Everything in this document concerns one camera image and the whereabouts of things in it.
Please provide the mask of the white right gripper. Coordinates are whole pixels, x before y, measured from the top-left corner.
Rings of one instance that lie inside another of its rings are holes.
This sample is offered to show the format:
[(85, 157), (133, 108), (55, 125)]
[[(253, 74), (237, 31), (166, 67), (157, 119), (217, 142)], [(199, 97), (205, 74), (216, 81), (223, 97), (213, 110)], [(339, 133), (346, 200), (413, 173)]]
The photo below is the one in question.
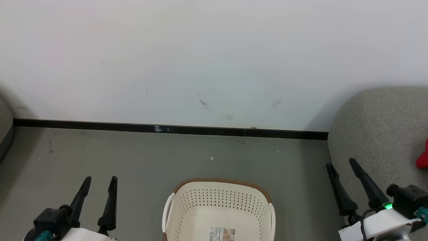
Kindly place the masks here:
[[(364, 191), (368, 197), (368, 205), (371, 209), (382, 210), (367, 218), (363, 218), (352, 226), (348, 226), (338, 231), (341, 241), (364, 241), (370, 238), (386, 238), (394, 235), (405, 237), (413, 224), (413, 219), (405, 218), (394, 209), (385, 210), (384, 204), (389, 199), (379, 188), (371, 177), (363, 170), (357, 160), (349, 159), (350, 166), (355, 176), (360, 180)], [(355, 215), (358, 209), (357, 204), (351, 200), (346, 190), (340, 182), (340, 176), (332, 163), (326, 163), (326, 170), (333, 189), (334, 197), (338, 207), (339, 215), (342, 217)]]

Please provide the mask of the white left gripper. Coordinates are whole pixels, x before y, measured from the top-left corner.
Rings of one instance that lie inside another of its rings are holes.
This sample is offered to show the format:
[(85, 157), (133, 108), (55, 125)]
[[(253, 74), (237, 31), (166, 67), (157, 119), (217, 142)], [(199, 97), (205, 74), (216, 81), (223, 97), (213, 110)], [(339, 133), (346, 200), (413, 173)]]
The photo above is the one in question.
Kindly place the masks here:
[(79, 228), (81, 226), (80, 216), (84, 200), (87, 197), (92, 178), (86, 177), (82, 183), (79, 191), (75, 195), (70, 205), (69, 221), (71, 229), (62, 239), (62, 241), (117, 241), (108, 235), (108, 231), (116, 229), (116, 215), (117, 215), (117, 184), (118, 180), (116, 176), (111, 178), (108, 187), (108, 198), (104, 208), (103, 215), (98, 219), (98, 232), (94, 232), (88, 229)]

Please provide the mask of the red garment with white stripes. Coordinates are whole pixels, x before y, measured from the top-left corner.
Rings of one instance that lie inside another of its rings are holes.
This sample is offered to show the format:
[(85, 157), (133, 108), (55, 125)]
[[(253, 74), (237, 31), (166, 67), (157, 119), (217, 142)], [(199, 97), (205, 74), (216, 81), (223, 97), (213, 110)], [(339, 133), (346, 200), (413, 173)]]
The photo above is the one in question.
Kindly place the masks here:
[(419, 169), (427, 169), (428, 168), (428, 139), (425, 142), (425, 150), (416, 160), (416, 166)]

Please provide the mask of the grey fabric sofa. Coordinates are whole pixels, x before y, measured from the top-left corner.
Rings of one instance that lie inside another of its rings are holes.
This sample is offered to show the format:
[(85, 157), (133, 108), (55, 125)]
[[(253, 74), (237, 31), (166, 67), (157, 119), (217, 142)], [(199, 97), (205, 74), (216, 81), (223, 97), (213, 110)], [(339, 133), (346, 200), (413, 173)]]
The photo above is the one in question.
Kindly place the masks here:
[(379, 188), (416, 185), (428, 192), (428, 169), (416, 160), (428, 140), (428, 87), (384, 87), (362, 91), (338, 111), (328, 135), (331, 161), (362, 215), (368, 197), (355, 176), (354, 158)]

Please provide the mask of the grey upholstered furniture edge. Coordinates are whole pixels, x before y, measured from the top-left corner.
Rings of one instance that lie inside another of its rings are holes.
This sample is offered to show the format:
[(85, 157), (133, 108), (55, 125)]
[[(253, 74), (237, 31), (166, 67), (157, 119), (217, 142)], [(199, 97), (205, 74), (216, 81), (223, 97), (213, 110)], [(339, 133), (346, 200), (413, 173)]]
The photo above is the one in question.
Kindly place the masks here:
[(13, 112), (0, 96), (0, 163), (12, 143), (13, 131)]

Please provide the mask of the cream perforated laundry basket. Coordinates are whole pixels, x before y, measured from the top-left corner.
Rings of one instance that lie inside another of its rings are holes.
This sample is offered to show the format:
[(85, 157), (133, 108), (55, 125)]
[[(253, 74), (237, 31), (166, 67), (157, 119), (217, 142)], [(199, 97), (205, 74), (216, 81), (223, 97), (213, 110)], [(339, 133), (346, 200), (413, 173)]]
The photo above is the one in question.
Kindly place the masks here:
[(236, 229), (235, 241), (274, 241), (272, 199), (259, 185), (240, 180), (184, 180), (165, 203), (163, 241), (208, 241), (211, 226)]

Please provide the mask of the printed basket label sticker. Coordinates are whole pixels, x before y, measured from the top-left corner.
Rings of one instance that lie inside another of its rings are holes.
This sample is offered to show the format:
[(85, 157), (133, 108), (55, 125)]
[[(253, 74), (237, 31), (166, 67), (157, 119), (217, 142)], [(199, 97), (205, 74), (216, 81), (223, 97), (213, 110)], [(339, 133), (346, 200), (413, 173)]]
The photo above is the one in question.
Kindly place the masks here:
[(208, 241), (235, 241), (236, 229), (211, 226)]

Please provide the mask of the black wall baseboard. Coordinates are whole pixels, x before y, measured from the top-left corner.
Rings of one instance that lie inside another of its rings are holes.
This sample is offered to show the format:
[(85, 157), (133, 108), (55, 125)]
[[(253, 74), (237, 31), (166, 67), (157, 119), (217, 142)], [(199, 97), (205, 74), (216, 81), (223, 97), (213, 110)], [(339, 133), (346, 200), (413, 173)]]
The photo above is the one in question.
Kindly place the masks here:
[(326, 141), (328, 132), (300, 131), (300, 130), (268, 130), (258, 128), (208, 128), (194, 126), (171, 125), (141, 125), (123, 123), (98, 123), (98, 122), (69, 122), (47, 119), (14, 119), (17, 127), (28, 128), (52, 128), (52, 129), (76, 129), (76, 130), (106, 130), (118, 132), (136, 133), (171, 133), (180, 135), (205, 135), (205, 136), (240, 136), (257, 138), (280, 139), (309, 139)]

